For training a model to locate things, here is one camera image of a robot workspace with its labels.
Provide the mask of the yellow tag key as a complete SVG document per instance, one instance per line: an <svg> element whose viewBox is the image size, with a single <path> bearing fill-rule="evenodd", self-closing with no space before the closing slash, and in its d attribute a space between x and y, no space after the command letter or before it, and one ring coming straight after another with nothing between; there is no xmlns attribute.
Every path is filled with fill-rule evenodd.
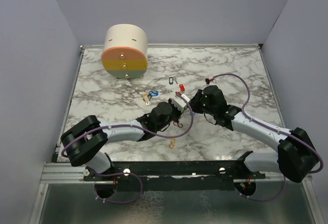
<svg viewBox="0 0 328 224"><path fill-rule="evenodd" d="M143 94L143 100L145 101L147 106L149 106L151 104L151 96L146 93Z"/></svg>

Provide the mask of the orange carabiner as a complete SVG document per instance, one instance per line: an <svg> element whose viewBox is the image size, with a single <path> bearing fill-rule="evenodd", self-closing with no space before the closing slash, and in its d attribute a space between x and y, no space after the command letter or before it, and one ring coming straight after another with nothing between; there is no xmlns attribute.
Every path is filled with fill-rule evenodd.
<svg viewBox="0 0 328 224"><path fill-rule="evenodd" d="M173 149L175 147L175 142L176 142L176 138L171 138L170 139L170 144L169 144L170 149Z"/></svg>

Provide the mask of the red tag key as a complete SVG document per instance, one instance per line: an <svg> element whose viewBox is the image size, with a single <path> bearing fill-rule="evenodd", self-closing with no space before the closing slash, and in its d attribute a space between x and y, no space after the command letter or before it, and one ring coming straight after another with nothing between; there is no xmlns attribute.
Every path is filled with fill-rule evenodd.
<svg viewBox="0 0 328 224"><path fill-rule="evenodd" d="M184 93L184 92L185 92L185 87L184 87L183 84L180 84L180 85L179 85L179 88L180 88L180 92L181 92L181 93Z"/></svg>

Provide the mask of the black tag key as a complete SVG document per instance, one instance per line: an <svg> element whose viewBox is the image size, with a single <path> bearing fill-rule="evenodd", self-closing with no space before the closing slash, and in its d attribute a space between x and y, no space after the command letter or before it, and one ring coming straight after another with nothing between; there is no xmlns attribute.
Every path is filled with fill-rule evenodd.
<svg viewBox="0 0 328 224"><path fill-rule="evenodd" d="M178 84L177 78L175 76L169 77L169 84L172 85L174 83Z"/></svg>

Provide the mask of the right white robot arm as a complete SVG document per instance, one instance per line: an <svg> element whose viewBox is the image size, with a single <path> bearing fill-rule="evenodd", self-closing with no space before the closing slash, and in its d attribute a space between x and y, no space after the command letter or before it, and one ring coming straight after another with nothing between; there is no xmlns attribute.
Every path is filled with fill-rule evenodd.
<svg viewBox="0 0 328 224"><path fill-rule="evenodd" d="M240 178L248 178L254 171L269 171L280 172L293 182L301 182L319 163L305 130L284 129L255 119L241 108L227 104L217 86L197 90L190 106L195 113L213 116L216 125L246 134L274 150L274 153L267 154L252 153L238 163L235 172Z"/></svg>

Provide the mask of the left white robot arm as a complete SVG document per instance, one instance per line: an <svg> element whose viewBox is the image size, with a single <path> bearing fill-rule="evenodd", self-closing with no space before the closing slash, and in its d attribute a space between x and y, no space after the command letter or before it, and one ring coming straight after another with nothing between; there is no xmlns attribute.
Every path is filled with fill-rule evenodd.
<svg viewBox="0 0 328 224"><path fill-rule="evenodd" d="M171 122L178 122L188 105L180 98L160 102L150 113L126 123L101 123L95 115L89 115L67 130L60 138L64 148L61 155L69 159L71 166L85 165L95 171L102 180L113 174L112 161L101 148L108 142L145 141L155 136Z"/></svg>

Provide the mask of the red carabiner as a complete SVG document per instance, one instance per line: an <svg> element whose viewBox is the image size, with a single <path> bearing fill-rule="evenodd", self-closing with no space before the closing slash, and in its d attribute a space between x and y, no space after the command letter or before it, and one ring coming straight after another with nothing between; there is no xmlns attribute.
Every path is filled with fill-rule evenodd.
<svg viewBox="0 0 328 224"><path fill-rule="evenodd" d="M173 125L174 126L177 126L177 127L179 127L179 128L182 128L183 127L183 124L181 124L181 123L179 123L179 122L173 122Z"/></svg>

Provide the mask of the round pastel drawer box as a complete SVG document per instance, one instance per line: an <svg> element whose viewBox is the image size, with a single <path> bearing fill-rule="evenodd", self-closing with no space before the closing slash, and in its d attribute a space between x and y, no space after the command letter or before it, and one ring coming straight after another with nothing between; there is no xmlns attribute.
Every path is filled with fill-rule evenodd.
<svg viewBox="0 0 328 224"><path fill-rule="evenodd" d="M142 77L148 69L148 39L144 30L131 24L110 27L105 37L101 62L114 77Z"/></svg>

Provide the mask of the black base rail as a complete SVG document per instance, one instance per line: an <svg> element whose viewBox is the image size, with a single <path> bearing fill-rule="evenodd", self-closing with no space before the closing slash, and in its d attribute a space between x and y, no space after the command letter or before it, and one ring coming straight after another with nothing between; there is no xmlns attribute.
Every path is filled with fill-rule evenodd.
<svg viewBox="0 0 328 224"><path fill-rule="evenodd" d="M116 161L102 175L88 169L84 181L122 192L233 190L234 181L264 179L244 164L249 152L237 160Z"/></svg>

